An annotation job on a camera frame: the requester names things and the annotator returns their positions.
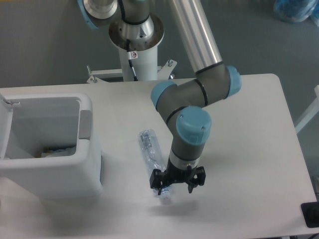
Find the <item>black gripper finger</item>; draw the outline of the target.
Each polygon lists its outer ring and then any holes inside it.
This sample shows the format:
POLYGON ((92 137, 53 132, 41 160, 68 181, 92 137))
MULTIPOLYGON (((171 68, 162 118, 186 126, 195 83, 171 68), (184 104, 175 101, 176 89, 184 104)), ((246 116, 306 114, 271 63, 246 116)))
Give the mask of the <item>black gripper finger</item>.
POLYGON ((161 195, 162 190, 167 187, 166 172, 159 169, 154 169, 150 176, 150 188, 155 189, 158 195, 161 195))
POLYGON ((206 173, 203 166, 192 168, 187 166, 185 172, 185 183, 188 185, 188 192, 191 194, 197 186, 203 186, 206 173))

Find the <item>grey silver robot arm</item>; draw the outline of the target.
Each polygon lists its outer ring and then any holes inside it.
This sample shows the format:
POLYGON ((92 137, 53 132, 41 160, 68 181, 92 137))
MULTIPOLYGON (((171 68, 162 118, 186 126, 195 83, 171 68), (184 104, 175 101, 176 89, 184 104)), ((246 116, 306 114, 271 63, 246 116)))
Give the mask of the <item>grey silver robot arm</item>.
MULTIPOLYGON (((241 89, 237 69, 222 61, 201 2, 171 0, 168 4, 195 79, 181 85, 158 81, 151 92, 152 103, 173 136, 167 166, 156 165, 150 174, 150 187, 158 194, 176 183, 186 183, 189 192, 204 184, 205 170, 198 162, 211 128, 204 108, 241 89)), ((124 81, 158 79, 157 47, 164 29, 148 0, 80 0, 78 6, 92 29, 109 26, 124 81)))

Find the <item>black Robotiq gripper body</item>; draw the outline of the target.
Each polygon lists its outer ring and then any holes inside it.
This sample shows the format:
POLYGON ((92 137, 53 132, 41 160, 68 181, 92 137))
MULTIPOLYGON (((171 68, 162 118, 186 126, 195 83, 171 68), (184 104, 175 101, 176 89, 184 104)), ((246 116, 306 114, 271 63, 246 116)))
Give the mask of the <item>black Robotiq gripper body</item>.
POLYGON ((173 165, 170 158, 168 159, 166 174, 164 178, 164 184, 169 186, 174 183, 192 183, 196 186, 199 185, 198 179, 195 179, 197 167, 189 169, 179 169, 173 165))

